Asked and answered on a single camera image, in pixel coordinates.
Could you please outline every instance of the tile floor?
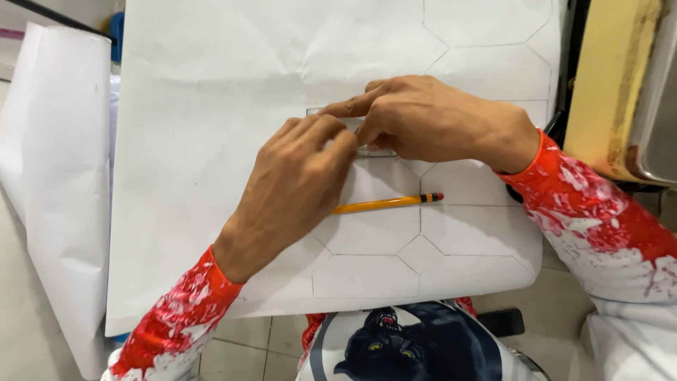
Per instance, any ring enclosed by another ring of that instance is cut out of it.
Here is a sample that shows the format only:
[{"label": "tile floor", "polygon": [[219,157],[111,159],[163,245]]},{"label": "tile floor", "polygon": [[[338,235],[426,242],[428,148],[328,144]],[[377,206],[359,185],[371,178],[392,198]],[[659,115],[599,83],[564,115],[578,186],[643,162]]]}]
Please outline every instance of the tile floor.
[{"label": "tile floor", "polygon": [[[543,268],[525,289],[477,296],[473,302],[480,313],[519,308],[526,332],[503,343],[529,355],[553,381],[596,380],[594,361],[579,340],[594,306],[571,273]],[[205,381],[292,381],[306,326],[303,315],[224,320],[194,373]]]}]

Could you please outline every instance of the white paper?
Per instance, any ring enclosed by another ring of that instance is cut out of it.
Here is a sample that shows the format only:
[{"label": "white paper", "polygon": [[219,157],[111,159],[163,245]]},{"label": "white paper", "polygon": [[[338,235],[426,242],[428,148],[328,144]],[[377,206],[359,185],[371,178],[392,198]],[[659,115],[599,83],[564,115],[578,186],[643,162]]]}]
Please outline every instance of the white paper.
[{"label": "white paper", "polygon": [[29,24],[0,124],[0,180],[86,379],[106,368],[109,73],[108,40]]},{"label": "white paper", "polygon": [[[287,118],[406,74],[515,102],[539,127],[554,108],[560,32],[550,0],[147,0],[129,4],[125,21],[107,335],[133,329],[213,242],[259,147]],[[448,195],[438,206],[329,217],[255,275],[227,317],[533,281],[540,233],[485,166],[362,159],[341,198],[422,189]]]}]

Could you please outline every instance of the pencil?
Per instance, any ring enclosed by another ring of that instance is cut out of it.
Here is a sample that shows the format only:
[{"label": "pencil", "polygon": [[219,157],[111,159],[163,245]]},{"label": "pencil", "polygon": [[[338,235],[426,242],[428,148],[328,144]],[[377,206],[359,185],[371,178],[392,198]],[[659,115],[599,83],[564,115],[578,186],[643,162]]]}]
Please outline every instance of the pencil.
[{"label": "pencil", "polygon": [[332,214],[361,212],[363,210],[380,209],[382,207],[394,207],[394,206],[415,205],[420,203],[430,203],[433,201],[440,201],[443,198],[444,194],[441,192],[437,192],[437,193],[428,193],[427,195],[400,197],[398,199],[339,205],[334,209]]}]

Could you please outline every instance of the forearm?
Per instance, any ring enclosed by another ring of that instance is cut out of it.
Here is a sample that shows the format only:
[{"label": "forearm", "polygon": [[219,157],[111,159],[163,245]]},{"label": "forearm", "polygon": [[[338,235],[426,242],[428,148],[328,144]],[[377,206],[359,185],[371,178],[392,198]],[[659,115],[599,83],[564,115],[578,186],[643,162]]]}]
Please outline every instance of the forearm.
[{"label": "forearm", "polygon": [[241,288],[223,276],[209,247],[143,317],[102,380],[182,379]]},{"label": "forearm", "polygon": [[637,201],[542,134],[533,163],[501,175],[593,296],[664,301],[677,291],[677,239]]}]

